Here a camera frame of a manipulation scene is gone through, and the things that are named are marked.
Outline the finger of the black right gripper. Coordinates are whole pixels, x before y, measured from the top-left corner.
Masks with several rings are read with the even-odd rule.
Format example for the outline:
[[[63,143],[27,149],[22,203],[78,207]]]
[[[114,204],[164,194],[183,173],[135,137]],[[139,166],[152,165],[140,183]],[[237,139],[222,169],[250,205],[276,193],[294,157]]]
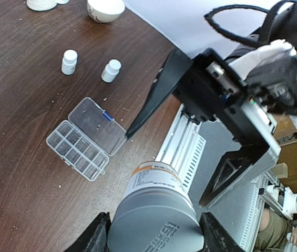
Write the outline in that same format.
[[[126,132],[132,138],[174,92],[178,82],[192,66],[192,60],[181,50],[172,50],[158,71],[140,112]]]
[[[226,152],[203,191],[199,204],[211,207],[233,190],[267,172],[277,163],[280,151],[278,145],[249,145]]]

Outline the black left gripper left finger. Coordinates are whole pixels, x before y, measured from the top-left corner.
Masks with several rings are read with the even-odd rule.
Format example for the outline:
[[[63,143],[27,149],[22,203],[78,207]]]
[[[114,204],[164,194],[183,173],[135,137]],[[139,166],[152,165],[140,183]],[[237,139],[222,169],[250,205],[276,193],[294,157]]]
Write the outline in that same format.
[[[104,252],[107,248],[108,232],[111,226],[110,213],[101,212],[84,232],[70,246],[72,252]]]

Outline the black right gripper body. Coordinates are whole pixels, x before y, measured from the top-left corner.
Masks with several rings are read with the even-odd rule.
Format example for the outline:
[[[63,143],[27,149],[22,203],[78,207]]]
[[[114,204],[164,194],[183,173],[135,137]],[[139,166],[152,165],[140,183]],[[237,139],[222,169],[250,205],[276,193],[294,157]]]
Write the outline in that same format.
[[[219,119],[242,146],[280,149],[273,137],[274,118],[247,92],[240,75],[213,49],[190,59],[177,50],[182,75],[177,98],[194,123]]]

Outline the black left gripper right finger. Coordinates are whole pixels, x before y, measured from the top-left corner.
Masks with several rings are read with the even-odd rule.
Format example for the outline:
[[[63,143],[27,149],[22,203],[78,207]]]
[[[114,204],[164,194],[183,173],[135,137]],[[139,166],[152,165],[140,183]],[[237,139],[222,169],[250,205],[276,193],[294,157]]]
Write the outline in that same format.
[[[202,252],[244,252],[211,212],[202,213],[199,224],[204,237]]]

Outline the grey lid pill bottle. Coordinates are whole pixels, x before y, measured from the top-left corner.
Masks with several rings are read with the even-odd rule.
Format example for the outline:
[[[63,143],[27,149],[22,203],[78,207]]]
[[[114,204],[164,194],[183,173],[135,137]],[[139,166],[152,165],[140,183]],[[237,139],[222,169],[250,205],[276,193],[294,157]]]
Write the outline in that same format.
[[[148,161],[132,173],[107,239],[109,251],[201,251],[204,236],[177,172]]]

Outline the clear plastic pill organizer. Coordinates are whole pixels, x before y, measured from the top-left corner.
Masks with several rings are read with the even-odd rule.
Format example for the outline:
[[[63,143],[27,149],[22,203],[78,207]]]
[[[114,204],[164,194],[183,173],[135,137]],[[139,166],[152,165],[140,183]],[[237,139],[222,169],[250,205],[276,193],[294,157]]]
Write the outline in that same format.
[[[109,158],[126,141],[126,130],[90,97],[83,98],[46,139],[67,165],[91,182],[104,175]]]

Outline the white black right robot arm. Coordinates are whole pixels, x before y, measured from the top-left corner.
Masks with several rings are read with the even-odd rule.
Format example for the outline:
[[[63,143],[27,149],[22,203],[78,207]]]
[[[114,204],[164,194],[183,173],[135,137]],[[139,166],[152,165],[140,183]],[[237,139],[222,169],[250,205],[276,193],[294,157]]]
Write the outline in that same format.
[[[233,5],[207,13],[209,25],[239,47],[227,58],[211,48],[194,58],[171,51],[126,133],[131,138],[170,95],[183,103],[182,115],[194,124],[219,119],[241,148],[222,156],[200,198],[203,206],[266,172],[270,166],[259,160],[276,162],[280,153],[272,115],[297,116],[297,1],[286,10],[283,4],[267,10],[262,26],[247,37],[213,19]]]

